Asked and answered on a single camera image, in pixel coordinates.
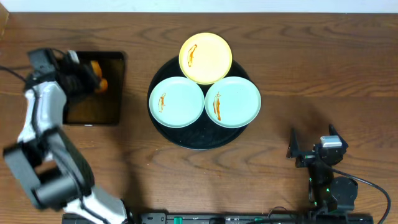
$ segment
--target black plate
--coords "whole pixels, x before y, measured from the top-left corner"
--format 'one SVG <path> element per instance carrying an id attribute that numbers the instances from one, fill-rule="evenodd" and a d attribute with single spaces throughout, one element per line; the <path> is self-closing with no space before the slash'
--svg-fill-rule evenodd
<path id="1" fill-rule="evenodd" d="M 178 63 L 178 56 L 168 61 L 159 71 L 155 74 L 152 82 L 148 89 L 148 113 L 156 129 L 169 141 L 179 146 L 186 147 L 189 149 L 213 149 L 216 147 L 224 146 L 225 144 L 236 139 L 246 128 L 246 126 L 240 128 L 224 128 L 214 123 L 206 114 L 206 110 L 203 109 L 200 117 L 192 124 L 184 128 L 169 128 L 166 127 L 152 116 L 149 110 L 149 97 L 155 86 L 166 78 L 170 77 L 185 77 L 180 69 Z M 231 69 L 229 70 L 226 77 L 242 77 L 250 80 L 247 73 L 243 68 L 235 61 L 232 62 Z M 211 85 L 199 85 L 203 94 L 206 96 L 207 91 Z"/>

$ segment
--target white wall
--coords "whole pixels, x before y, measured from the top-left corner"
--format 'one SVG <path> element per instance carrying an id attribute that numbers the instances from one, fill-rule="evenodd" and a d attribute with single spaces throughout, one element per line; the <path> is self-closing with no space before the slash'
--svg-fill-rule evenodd
<path id="1" fill-rule="evenodd" d="M 381 12 L 398 0 L 0 0 L 10 12 Z"/>

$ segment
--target yellow plate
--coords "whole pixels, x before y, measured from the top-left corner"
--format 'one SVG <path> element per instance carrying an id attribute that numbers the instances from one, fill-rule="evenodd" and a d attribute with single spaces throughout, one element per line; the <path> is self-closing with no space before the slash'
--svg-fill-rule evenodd
<path id="1" fill-rule="evenodd" d="M 184 75 L 199 84 L 212 84 L 224 78 L 232 65 L 232 52 L 227 42 L 211 33 L 191 36 L 179 55 Z"/>

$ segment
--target wooden tabletop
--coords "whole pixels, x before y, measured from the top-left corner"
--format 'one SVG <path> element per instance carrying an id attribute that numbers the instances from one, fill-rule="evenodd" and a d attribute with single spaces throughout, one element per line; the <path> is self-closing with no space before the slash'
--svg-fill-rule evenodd
<path id="1" fill-rule="evenodd" d="M 292 127 L 311 149 L 328 124 L 349 144 L 336 166 L 386 189 L 386 223 L 398 222 L 398 16 L 378 14 L 18 14 L 0 41 L 0 64 L 27 75 L 26 52 L 124 51 L 121 122 L 64 126 L 96 184 L 134 211 L 268 213 L 304 210 L 308 173 L 285 158 Z M 199 32 L 227 40 L 258 86 L 262 108 L 236 140 L 209 151 L 168 142 L 147 111 L 155 72 Z M 23 84 L 0 73 L 0 145 L 14 143 L 25 118 Z M 386 199 L 359 184 L 355 212 L 378 221 Z M 33 208 L 0 160 L 0 223 L 60 223 L 61 212 Z"/>

